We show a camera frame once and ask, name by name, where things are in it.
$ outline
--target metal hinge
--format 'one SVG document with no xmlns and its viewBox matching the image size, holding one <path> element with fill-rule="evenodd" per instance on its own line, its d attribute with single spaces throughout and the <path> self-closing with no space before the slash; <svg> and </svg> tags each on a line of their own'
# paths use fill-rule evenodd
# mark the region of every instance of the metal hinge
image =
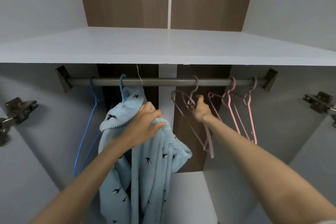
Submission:
<svg viewBox="0 0 336 224">
<path fill-rule="evenodd" d="M 6 103 L 7 118 L 0 118 L 0 147 L 9 141 L 8 132 L 13 125 L 18 125 L 28 119 L 38 104 L 35 100 L 23 102 L 20 98 Z"/>
<path fill-rule="evenodd" d="M 329 114 L 333 118 L 333 126 L 336 128 L 336 109 L 331 104 L 333 96 L 320 91 L 316 96 L 305 94 L 303 100 L 310 103 L 310 108 L 314 111 Z"/>
</svg>

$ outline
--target wardrobe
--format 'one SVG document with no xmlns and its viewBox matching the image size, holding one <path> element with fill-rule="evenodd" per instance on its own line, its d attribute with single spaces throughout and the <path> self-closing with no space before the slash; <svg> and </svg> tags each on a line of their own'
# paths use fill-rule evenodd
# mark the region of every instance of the wardrobe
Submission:
<svg viewBox="0 0 336 224">
<path fill-rule="evenodd" d="M 195 75 L 212 80 L 195 93 L 205 96 L 230 85 L 214 80 L 257 77 L 251 109 L 258 144 L 335 205 L 335 15 L 335 0 L 0 0 L 0 122 L 29 106 L 20 124 L 0 123 L 2 223 L 27 222 L 72 181 L 95 104 L 89 78 L 105 101 L 93 114 L 81 162 L 118 100 L 119 87 L 103 79 L 123 73 L 137 83 Z M 226 150 L 213 138 L 210 158 L 187 126 L 191 118 L 176 111 L 170 93 L 189 94 L 196 80 L 175 84 L 145 86 L 193 153 L 171 176 L 166 224 L 270 223 Z M 236 91 L 250 88 L 243 83 Z M 313 110 L 305 95 L 328 110 Z M 215 107 L 234 128 L 220 101 Z M 246 107 L 237 108 L 248 124 Z M 204 127 L 193 124 L 205 140 Z M 104 223 L 98 201 L 83 223 Z"/>
</svg>

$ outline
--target person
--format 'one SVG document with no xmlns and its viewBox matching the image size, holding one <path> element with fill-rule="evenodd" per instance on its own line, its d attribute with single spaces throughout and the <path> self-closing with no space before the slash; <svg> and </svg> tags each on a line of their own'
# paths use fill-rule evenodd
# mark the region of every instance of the person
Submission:
<svg viewBox="0 0 336 224">
<path fill-rule="evenodd" d="M 236 159 L 241 173 L 269 219 L 275 224 L 310 224 L 336 220 L 336 208 L 306 180 L 282 161 L 247 140 L 212 115 L 199 95 L 191 107 L 195 119 L 208 126 L 214 137 Z M 32 221 L 32 224 L 80 223 L 86 209 L 118 158 L 127 150 L 153 137 L 164 123 L 152 126 L 160 110 L 148 102 L 132 123 L 60 192 Z"/>
</svg>

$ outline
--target rod bracket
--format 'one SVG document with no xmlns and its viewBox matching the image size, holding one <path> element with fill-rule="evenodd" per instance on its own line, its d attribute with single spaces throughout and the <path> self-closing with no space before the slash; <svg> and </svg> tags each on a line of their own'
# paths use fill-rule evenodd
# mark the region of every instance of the rod bracket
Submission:
<svg viewBox="0 0 336 224">
<path fill-rule="evenodd" d="M 267 82 L 265 83 L 265 85 L 262 87 L 264 90 L 266 90 L 267 92 L 270 92 L 271 88 L 273 87 L 273 84 L 275 82 L 275 79 L 278 76 L 278 72 L 275 71 L 274 69 L 269 69 L 264 77 L 265 80 L 267 80 Z"/>
<path fill-rule="evenodd" d="M 61 83 L 61 86 L 65 93 L 69 92 L 72 89 L 72 85 L 69 82 L 70 75 L 64 65 L 55 69 L 57 77 Z"/>
</svg>

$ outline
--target metal rod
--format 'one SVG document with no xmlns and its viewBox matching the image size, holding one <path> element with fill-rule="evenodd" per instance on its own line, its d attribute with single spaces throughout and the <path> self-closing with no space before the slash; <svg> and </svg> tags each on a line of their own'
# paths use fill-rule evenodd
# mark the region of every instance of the metal rod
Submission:
<svg viewBox="0 0 336 224">
<path fill-rule="evenodd" d="M 89 79 L 69 78 L 69 83 L 72 86 L 88 86 Z M 195 86 L 195 79 L 181 78 L 124 78 L 124 86 Z M 119 78 L 94 78 L 92 83 L 96 86 L 119 86 Z M 264 86 L 267 80 L 264 78 L 258 79 L 258 85 Z M 199 79 L 199 86 L 229 86 L 232 84 L 230 78 L 225 79 Z M 253 79 L 236 80 L 236 86 L 253 86 Z"/>
</svg>

